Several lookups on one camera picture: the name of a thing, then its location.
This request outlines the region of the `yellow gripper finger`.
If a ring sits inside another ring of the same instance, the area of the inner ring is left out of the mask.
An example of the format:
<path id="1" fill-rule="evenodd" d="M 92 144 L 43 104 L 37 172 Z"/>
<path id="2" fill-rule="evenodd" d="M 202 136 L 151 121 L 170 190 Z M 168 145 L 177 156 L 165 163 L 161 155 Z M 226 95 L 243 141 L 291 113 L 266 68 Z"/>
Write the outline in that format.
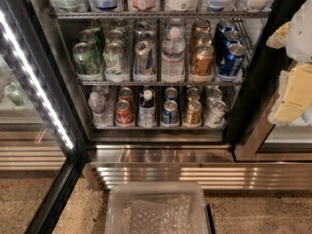
<path id="1" fill-rule="evenodd" d="M 280 75 L 279 103 L 273 118 L 292 123 L 312 105 L 312 64 L 304 63 Z"/>
<path id="2" fill-rule="evenodd" d="M 266 41 L 266 46 L 273 49 L 281 49 L 287 46 L 287 35 L 290 23 L 286 22 L 280 26 Z"/>

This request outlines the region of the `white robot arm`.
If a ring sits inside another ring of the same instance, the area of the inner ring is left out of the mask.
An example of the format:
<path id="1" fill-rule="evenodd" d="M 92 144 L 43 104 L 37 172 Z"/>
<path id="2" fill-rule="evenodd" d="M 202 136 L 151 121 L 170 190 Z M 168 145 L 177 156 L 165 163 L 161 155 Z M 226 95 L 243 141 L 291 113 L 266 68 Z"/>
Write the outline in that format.
<path id="1" fill-rule="evenodd" d="M 312 105 L 312 0 L 306 0 L 267 39 L 266 46 L 285 47 L 287 56 L 297 62 L 291 71 L 281 72 L 279 98 L 268 117 L 272 124 L 288 125 Z"/>

